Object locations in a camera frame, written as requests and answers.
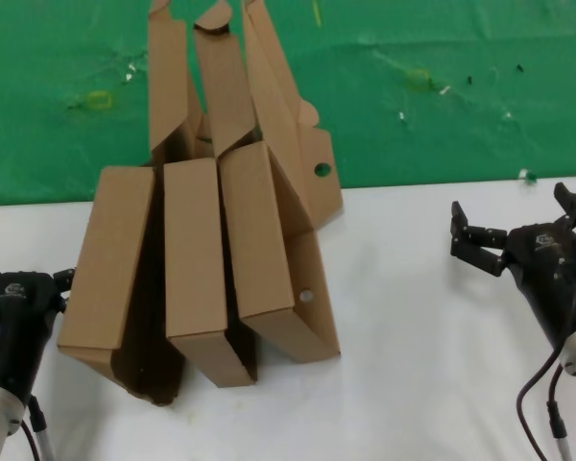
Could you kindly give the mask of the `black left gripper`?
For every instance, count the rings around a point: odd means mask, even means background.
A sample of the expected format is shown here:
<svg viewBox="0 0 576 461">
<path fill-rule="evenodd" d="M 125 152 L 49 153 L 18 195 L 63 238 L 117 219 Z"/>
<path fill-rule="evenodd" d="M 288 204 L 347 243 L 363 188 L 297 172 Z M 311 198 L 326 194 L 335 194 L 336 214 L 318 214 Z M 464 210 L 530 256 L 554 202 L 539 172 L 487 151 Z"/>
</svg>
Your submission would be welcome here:
<svg viewBox="0 0 576 461">
<path fill-rule="evenodd" d="M 45 346 L 66 309 L 75 269 L 0 273 L 0 388 L 31 396 Z"/>
</svg>

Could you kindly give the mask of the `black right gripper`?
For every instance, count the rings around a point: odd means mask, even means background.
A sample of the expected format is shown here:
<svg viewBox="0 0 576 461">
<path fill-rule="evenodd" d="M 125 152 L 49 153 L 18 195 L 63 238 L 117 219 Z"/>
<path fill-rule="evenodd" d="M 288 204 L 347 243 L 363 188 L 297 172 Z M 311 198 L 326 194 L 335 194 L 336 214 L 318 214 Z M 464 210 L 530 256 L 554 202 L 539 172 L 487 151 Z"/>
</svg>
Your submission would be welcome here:
<svg viewBox="0 0 576 461">
<path fill-rule="evenodd" d="M 564 211 L 556 224 L 524 226 L 509 235 L 471 226 L 459 202 L 453 202 L 450 254 L 494 277 L 507 262 L 517 289 L 556 348 L 576 331 L 576 233 L 569 230 L 576 228 L 576 193 L 558 182 L 554 197 Z"/>
</svg>

